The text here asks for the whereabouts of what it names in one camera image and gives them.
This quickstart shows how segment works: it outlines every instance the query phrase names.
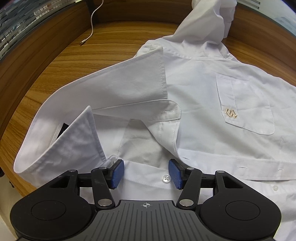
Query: chest pocket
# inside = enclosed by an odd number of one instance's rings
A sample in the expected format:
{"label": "chest pocket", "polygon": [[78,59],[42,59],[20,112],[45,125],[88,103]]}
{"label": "chest pocket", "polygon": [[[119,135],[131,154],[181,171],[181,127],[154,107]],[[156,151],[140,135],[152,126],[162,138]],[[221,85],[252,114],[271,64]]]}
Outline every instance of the chest pocket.
{"label": "chest pocket", "polygon": [[248,81],[216,74],[222,115],[226,123],[261,134],[274,133],[274,119],[263,93]]}

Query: white button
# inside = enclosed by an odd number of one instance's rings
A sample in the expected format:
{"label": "white button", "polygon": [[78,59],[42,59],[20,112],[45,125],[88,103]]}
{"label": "white button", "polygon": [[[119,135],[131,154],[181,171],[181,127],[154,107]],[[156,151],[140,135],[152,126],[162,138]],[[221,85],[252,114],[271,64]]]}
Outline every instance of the white button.
{"label": "white button", "polygon": [[170,182],[170,175],[169,174],[163,175],[163,182],[164,183],[169,183]]}

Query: white fabric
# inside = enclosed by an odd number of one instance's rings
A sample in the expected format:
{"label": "white fabric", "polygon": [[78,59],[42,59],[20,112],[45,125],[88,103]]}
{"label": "white fabric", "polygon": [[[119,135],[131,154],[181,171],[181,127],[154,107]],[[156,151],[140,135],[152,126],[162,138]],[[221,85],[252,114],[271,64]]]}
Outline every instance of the white fabric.
{"label": "white fabric", "polygon": [[[192,4],[174,35],[51,95],[14,170],[38,187],[68,169],[90,172],[122,158],[116,201],[176,201],[180,191],[162,182],[174,156],[204,173],[225,170],[271,199],[282,212],[275,239],[295,240],[296,88],[240,63],[221,43],[236,1]],[[70,126],[55,140],[63,123]],[[90,188],[81,195],[92,201]],[[199,203],[210,196],[203,189]]]}

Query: crosshair marking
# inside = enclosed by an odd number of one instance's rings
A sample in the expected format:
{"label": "crosshair marking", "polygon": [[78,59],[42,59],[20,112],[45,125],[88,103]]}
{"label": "crosshair marking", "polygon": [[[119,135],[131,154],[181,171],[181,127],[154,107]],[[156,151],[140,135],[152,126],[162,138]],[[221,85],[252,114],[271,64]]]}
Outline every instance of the crosshair marking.
{"label": "crosshair marking", "polygon": [[152,206],[150,203],[144,203],[144,204],[142,204],[141,206],[143,206],[143,207],[145,207],[145,208],[148,208],[148,207],[150,207],[150,206]]}

